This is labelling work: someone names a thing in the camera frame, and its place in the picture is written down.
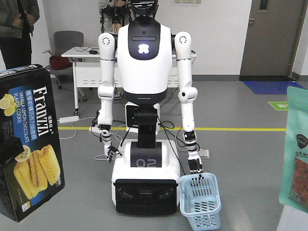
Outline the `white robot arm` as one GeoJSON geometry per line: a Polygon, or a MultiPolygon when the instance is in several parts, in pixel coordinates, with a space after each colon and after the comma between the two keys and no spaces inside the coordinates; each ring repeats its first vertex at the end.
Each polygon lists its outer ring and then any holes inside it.
{"type": "Polygon", "coordinates": [[[193,101],[198,92],[192,86],[191,37],[186,32],[173,36],[170,33],[153,33],[146,30],[129,32],[123,28],[118,35],[103,33],[98,39],[101,61],[101,85],[98,96],[101,109],[97,117],[104,155],[111,161],[114,148],[109,141],[113,121],[112,105],[115,90],[114,69],[117,65],[122,76],[125,97],[137,105],[134,119],[138,125],[140,147],[150,144],[149,128],[158,116],[154,108],[167,88],[171,69],[171,52],[176,53],[179,78],[178,98],[182,111],[182,126],[192,172],[202,168],[194,132],[193,101]]]}
{"type": "Polygon", "coordinates": [[[98,38],[101,84],[98,87],[98,97],[101,100],[101,108],[98,115],[98,126],[102,131],[102,140],[106,146],[110,146],[110,128],[113,122],[113,100],[115,92],[115,37],[114,34],[105,32],[98,38]]]}

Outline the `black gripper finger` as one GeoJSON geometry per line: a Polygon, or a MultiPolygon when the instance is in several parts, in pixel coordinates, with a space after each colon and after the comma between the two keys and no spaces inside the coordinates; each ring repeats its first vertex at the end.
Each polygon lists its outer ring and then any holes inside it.
{"type": "Polygon", "coordinates": [[[11,137],[0,143],[0,165],[5,165],[24,151],[21,139],[11,137]]]}

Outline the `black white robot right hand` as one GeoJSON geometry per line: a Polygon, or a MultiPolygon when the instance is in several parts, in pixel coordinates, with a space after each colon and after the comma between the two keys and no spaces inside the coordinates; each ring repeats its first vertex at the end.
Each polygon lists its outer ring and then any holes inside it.
{"type": "Polygon", "coordinates": [[[120,155],[122,156],[122,153],[114,146],[104,146],[104,155],[106,156],[106,160],[111,163],[113,160],[113,155],[120,155]]]}

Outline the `black white robot left hand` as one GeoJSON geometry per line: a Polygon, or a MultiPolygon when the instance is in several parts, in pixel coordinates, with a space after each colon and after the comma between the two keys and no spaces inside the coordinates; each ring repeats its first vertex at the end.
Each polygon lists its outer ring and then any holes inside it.
{"type": "Polygon", "coordinates": [[[201,158],[196,159],[189,159],[189,170],[191,175],[196,175],[197,177],[201,178],[203,173],[203,165],[201,158]]]}

